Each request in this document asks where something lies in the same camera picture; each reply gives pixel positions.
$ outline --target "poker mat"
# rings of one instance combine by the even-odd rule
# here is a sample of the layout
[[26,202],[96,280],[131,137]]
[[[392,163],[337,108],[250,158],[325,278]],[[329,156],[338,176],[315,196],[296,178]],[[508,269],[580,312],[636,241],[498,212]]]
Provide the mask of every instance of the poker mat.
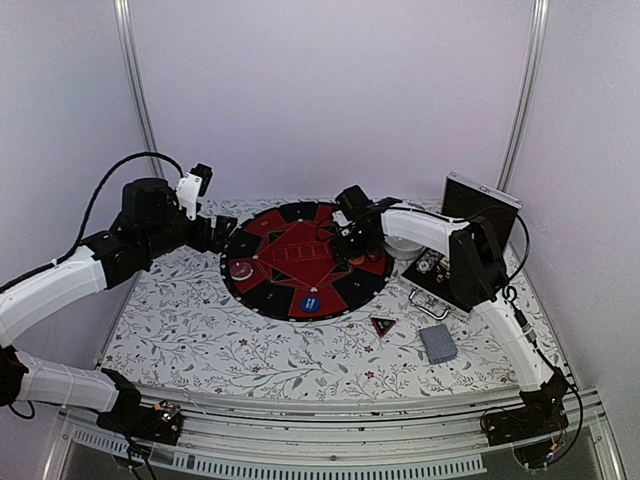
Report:
[[229,292],[265,317],[300,322],[337,317],[368,303],[389,281],[393,258],[381,248],[357,265],[337,264],[329,245],[337,234],[331,221],[336,208],[288,203],[240,225],[220,257]]

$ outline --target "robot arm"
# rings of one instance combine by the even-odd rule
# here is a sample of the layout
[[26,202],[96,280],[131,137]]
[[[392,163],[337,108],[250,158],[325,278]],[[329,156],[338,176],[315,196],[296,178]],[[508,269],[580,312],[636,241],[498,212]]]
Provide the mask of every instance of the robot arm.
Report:
[[[539,352],[536,335],[524,314],[501,293],[509,283],[502,251],[491,224],[482,217],[456,220],[416,211],[399,200],[373,203],[354,186],[337,198],[333,214],[339,234],[332,240],[338,262],[345,262],[382,247],[384,236],[400,237],[440,252],[449,258],[450,285],[457,299],[480,315],[509,357],[525,404],[509,425],[505,415],[489,415],[490,441],[515,441],[554,431],[566,423],[562,397],[568,384],[557,367]],[[513,425],[513,418],[526,419]]]
[[0,406],[16,400],[82,406],[102,412],[103,428],[177,441],[181,419],[175,406],[142,407],[140,393],[115,371],[47,362],[16,351],[12,343],[53,312],[148,271],[154,259],[181,246],[220,251],[236,221],[220,216],[213,229],[210,219],[197,215],[197,199],[212,176],[209,167],[198,165],[175,191],[158,178],[126,185],[110,230],[85,238],[69,259],[0,294]]

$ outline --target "floral pattern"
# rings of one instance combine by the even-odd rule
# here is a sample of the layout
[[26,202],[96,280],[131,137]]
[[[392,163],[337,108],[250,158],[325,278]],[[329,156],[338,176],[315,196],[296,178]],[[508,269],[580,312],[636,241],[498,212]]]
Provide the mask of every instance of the floral pattern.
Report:
[[[203,214],[240,221],[291,200],[208,202]],[[436,202],[414,202],[437,208]],[[518,261],[510,249],[509,268]],[[145,385],[212,395],[345,400],[451,395],[516,384],[508,358],[477,315],[453,311],[445,323],[455,360],[430,365],[418,330],[436,321],[415,309],[392,279],[369,304],[313,323],[262,317],[238,303],[220,276],[218,255],[179,249],[140,277],[116,326],[103,366]],[[547,320],[524,276],[513,285],[547,355],[562,364]],[[433,310],[442,302],[428,295]],[[379,338],[370,316],[398,322]]]

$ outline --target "red poker chip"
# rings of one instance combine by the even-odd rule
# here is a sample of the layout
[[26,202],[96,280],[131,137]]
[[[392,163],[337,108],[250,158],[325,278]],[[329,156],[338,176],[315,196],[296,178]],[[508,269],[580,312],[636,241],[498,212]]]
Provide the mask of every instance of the red poker chip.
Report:
[[229,267],[229,275],[236,282],[244,282],[253,275],[253,267],[248,262],[233,262]]

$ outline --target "blue poker chip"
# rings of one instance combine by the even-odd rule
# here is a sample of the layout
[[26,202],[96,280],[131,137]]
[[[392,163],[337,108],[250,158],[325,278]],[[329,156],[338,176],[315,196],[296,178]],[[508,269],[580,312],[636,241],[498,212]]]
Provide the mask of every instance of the blue poker chip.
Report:
[[300,302],[300,308],[307,313],[317,312],[320,310],[320,300],[318,297],[305,297]]

